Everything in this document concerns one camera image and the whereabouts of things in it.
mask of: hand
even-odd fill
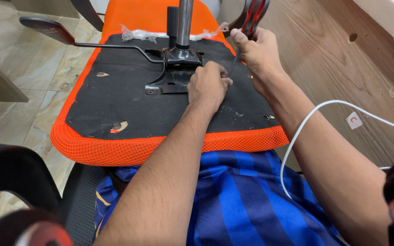
[[[247,64],[254,76],[255,90],[264,95],[265,82],[275,75],[285,74],[279,60],[275,34],[258,27],[252,40],[248,40],[238,29],[232,29],[230,35],[235,45],[241,49],[241,60]]]
[[[198,67],[188,84],[189,105],[204,107],[215,114],[226,96],[227,87],[233,83],[226,77],[226,69],[213,61]]]

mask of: chrome cylinder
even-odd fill
[[[176,43],[181,46],[189,46],[193,4],[194,0],[180,0],[179,2],[179,21],[177,25]]]

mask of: hairy forearm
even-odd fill
[[[121,196],[96,245],[184,245],[211,110],[188,106]]]
[[[263,73],[265,95],[287,137],[314,108],[285,73]],[[356,150],[316,111],[293,151],[314,194],[342,236],[352,245],[386,245],[390,223],[382,196],[385,174]]]

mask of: white cable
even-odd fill
[[[283,179],[283,176],[282,176],[283,173],[284,173],[284,166],[285,166],[285,162],[287,161],[288,154],[290,153],[290,150],[291,150],[291,148],[293,147],[294,141],[296,141],[296,138],[297,138],[297,136],[299,135],[300,130],[302,130],[303,126],[305,125],[306,121],[311,117],[311,115],[313,115],[313,113],[314,113],[315,111],[317,111],[319,108],[321,108],[322,106],[325,106],[325,105],[331,104],[331,103],[342,103],[342,104],[349,105],[349,106],[353,107],[354,109],[358,109],[359,111],[361,111],[361,112],[363,112],[363,113],[365,113],[365,114],[371,116],[372,118],[375,118],[375,119],[377,119],[377,120],[380,120],[380,121],[382,121],[382,122],[384,122],[384,123],[386,123],[386,124],[391,125],[391,126],[394,127],[394,124],[393,124],[393,123],[388,122],[388,121],[386,121],[386,120],[383,120],[383,119],[381,119],[380,117],[378,117],[378,116],[376,116],[376,115],[373,115],[373,114],[367,112],[366,110],[361,109],[361,108],[359,108],[359,107],[357,107],[357,106],[355,106],[355,105],[353,105],[353,104],[351,104],[351,103],[345,102],[345,101],[331,100],[331,101],[327,101],[327,102],[324,102],[324,103],[321,103],[321,104],[317,105],[313,110],[311,110],[311,112],[309,112],[309,114],[305,117],[305,119],[304,119],[304,120],[302,121],[302,123],[300,124],[299,128],[297,129],[296,134],[294,134],[294,137],[293,137],[293,139],[291,140],[290,145],[288,146],[287,152],[285,153],[285,156],[284,156],[284,160],[282,161],[282,164],[281,164],[281,173],[280,173],[280,176],[281,176],[282,189],[284,190],[285,194],[286,194],[289,198],[291,198],[291,196],[290,196],[290,194],[288,194],[287,189],[285,188],[284,179]]]

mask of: black fabric underside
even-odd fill
[[[157,44],[133,39],[126,45],[144,49],[164,48],[167,38],[156,38]],[[120,34],[111,35],[106,44],[123,44]],[[203,39],[191,42],[190,47],[204,52],[204,61],[213,60],[226,68],[233,54],[222,43]],[[148,62],[133,49],[102,48],[79,89],[76,102],[69,109],[66,124],[82,137],[104,140],[166,136],[180,120],[188,105],[188,94],[146,95],[145,84],[162,73],[162,64]],[[98,72],[109,76],[98,77]],[[246,131],[278,126],[264,98],[255,92],[250,72],[243,63],[236,64],[231,75],[234,81],[219,111],[212,118],[208,133]],[[113,123],[127,120],[128,126],[111,133]]]

